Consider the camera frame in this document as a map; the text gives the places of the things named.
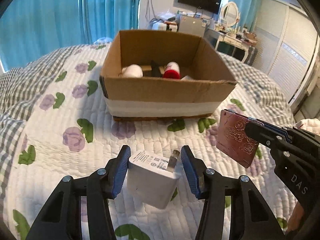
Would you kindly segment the person's right hand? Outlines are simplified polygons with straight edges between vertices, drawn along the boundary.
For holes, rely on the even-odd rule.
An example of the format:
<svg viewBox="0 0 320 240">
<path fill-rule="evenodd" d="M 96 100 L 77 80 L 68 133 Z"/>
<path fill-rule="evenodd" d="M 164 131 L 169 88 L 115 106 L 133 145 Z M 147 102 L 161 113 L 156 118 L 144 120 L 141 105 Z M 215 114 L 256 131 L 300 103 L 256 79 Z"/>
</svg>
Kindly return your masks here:
<svg viewBox="0 0 320 240">
<path fill-rule="evenodd" d="M 285 234 L 288 235 L 291 232 L 294 232 L 299 229 L 300 225 L 303 223 L 304 219 L 304 209 L 299 202 L 296 203 L 295 208 L 289 221 L 287 223 L 287 230 Z"/>
</svg>

